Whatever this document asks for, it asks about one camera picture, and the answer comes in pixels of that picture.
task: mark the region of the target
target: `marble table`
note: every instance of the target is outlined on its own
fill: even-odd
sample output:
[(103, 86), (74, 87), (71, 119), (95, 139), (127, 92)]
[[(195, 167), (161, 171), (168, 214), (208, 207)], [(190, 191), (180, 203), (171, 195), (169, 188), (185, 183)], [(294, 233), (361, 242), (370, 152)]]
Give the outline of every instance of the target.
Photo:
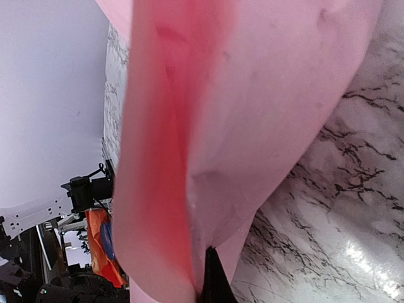
[[(388, 1), (365, 61), (310, 149), (258, 211), (239, 302), (404, 302), (404, 11)], [(128, 48), (109, 28), (105, 146), (119, 158)]]

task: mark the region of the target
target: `pink plastic bag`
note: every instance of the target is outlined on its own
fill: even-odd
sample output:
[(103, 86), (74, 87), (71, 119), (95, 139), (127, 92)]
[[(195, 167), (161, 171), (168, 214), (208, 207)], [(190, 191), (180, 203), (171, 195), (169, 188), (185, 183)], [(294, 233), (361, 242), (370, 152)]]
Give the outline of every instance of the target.
[(194, 302), (209, 246), (232, 278), (255, 211), (350, 83), (381, 3), (134, 1), (113, 224), (119, 262), (150, 297)]

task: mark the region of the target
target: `blue object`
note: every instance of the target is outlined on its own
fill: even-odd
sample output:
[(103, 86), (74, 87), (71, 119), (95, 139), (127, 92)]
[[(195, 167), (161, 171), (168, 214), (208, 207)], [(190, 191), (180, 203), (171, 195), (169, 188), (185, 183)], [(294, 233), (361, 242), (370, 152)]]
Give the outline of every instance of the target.
[(111, 223), (104, 223), (101, 225), (100, 229), (102, 244), (104, 245), (107, 257), (110, 260), (116, 260), (114, 245), (112, 242), (112, 227)]

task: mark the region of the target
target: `marble surface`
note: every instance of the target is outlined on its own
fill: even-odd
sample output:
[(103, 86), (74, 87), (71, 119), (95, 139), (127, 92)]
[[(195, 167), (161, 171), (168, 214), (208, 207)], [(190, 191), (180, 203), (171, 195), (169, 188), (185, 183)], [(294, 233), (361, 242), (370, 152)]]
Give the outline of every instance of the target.
[[(382, 20), (404, 9), (388, 2)], [(404, 302), (404, 28), (385, 23), (334, 114), (258, 211), (232, 283), (240, 303)], [(114, 163), (127, 61), (111, 27), (105, 142)]]

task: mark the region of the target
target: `white backdrop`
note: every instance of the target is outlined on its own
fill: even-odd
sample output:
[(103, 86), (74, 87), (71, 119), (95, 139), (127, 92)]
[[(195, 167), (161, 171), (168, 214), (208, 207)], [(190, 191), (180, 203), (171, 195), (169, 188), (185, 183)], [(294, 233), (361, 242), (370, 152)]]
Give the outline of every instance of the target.
[(102, 161), (108, 24), (94, 0), (0, 0), (0, 208)]

